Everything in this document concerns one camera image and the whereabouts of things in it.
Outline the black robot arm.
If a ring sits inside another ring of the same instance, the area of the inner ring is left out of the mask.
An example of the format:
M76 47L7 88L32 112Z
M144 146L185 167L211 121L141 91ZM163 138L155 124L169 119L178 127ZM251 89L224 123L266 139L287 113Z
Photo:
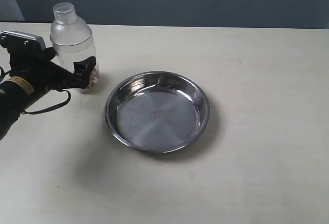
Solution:
M72 73L52 62L56 53L51 47L34 54L8 52L10 78L1 83L1 138L5 137L21 114L38 115L67 105L71 100L68 90L85 89L96 66L96 58L91 56L74 62ZM42 110L26 110L51 90L66 92L68 97L65 101Z

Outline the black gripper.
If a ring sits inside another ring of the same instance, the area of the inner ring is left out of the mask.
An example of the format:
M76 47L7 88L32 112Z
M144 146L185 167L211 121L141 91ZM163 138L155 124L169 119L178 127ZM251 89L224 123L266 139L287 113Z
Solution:
M96 57L92 56L74 62L74 72L69 72L52 62L56 54L51 47L35 52L9 49L8 53L11 67L9 76L23 78L34 89L86 89L96 66Z

